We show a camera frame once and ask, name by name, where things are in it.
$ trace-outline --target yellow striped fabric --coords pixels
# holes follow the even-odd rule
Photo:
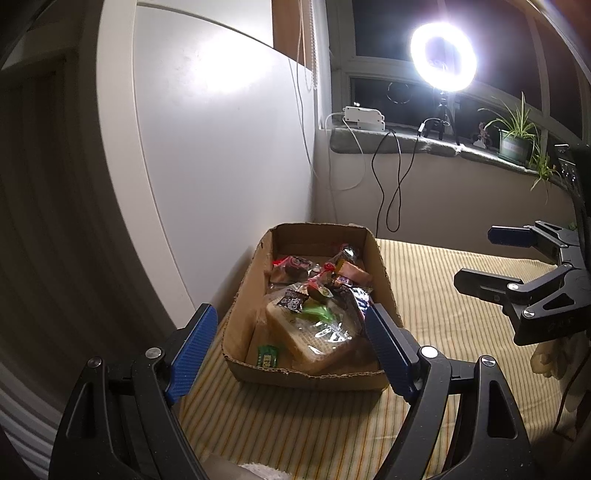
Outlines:
[[[534,346],[517,347],[498,306],[456,292],[462,267],[522,278],[552,266],[424,245],[378,240],[406,328],[422,345],[449,358],[488,353],[503,369],[530,440],[547,434],[560,402],[558,382],[530,370]],[[450,397],[427,476],[440,472],[459,396]],[[380,392],[315,392],[241,384],[228,370],[218,333],[180,422],[198,458],[211,453],[235,463],[263,463],[294,479],[372,479],[399,431],[408,406]]]

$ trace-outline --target cardboard box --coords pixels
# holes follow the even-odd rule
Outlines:
[[[383,390],[388,386],[388,380],[377,361],[369,365],[349,365],[344,369],[335,366],[333,371],[316,376],[289,369],[289,364],[282,364],[281,360],[279,368],[253,365],[255,362],[252,361],[250,347],[255,330],[257,335],[265,335],[255,327],[262,298],[267,293],[273,259],[298,255],[316,261],[328,260],[335,254],[335,245],[343,243],[357,247],[364,268],[374,277],[374,302],[381,303],[394,322],[403,327],[378,244],[369,230],[353,225],[284,223],[269,230],[261,239],[228,316],[222,352],[238,380],[332,391]]]

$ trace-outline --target tripod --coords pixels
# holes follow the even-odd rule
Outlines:
[[[434,128],[439,132],[439,140],[443,140],[443,131],[445,129],[445,125],[449,124],[452,128],[453,136],[456,139],[456,144],[460,144],[460,140],[457,137],[456,133],[456,124],[453,120],[453,115],[449,107],[447,106],[447,94],[445,92],[441,92],[441,98],[439,100],[439,106],[435,112],[435,116],[431,119],[433,125],[431,127],[427,127],[424,133],[424,136],[427,138],[431,129]]]

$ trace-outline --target bread loaf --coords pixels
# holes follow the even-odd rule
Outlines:
[[[355,348],[355,328],[343,310],[333,306],[338,323],[328,325],[314,322],[305,316],[293,313],[277,303],[269,302],[265,309],[269,329],[294,357],[294,368],[313,375],[334,364]]]

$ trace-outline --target window frame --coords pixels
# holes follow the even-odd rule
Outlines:
[[[441,17],[447,19],[445,0],[436,0],[436,3]],[[513,2],[510,3],[524,13],[534,43],[538,73],[540,75],[542,110],[531,105],[528,105],[528,108],[531,108],[530,120],[541,129],[540,146],[542,151],[545,151],[547,147],[549,132],[552,133],[554,137],[569,144],[577,144],[580,143],[581,140],[587,144],[590,143],[591,90],[579,64],[573,59],[577,71],[577,78],[579,80],[583,138],[579,138],[575,133],[550,115],[550,83],[544,50],[542,48],[542,42],[536,24],[536,20],[539,22],[547,22],[546,18],[533,7],[524,10],[522,6],[516,5]],[[345,106],[351,105],[352,77],[420,85],[426,84],[417,73],[411,61],[364,57],[356,54],[355,22],[353,20],[352,0],[327,0],[327,11],[330,51],[332,53],[331,71],[333,110],[340,111]],[[521,103],[521,99],[476,80],[474,80],[465,90],[461,91],[461,94],[474,98],[474,100],[478,100],[491,107],[501,109],[504,109],[503,102],[505,102],[510,108],[514,108]],[[448,100],[452,113],[454,112],[455,107],[454,99],[455,95],[451,93]]]

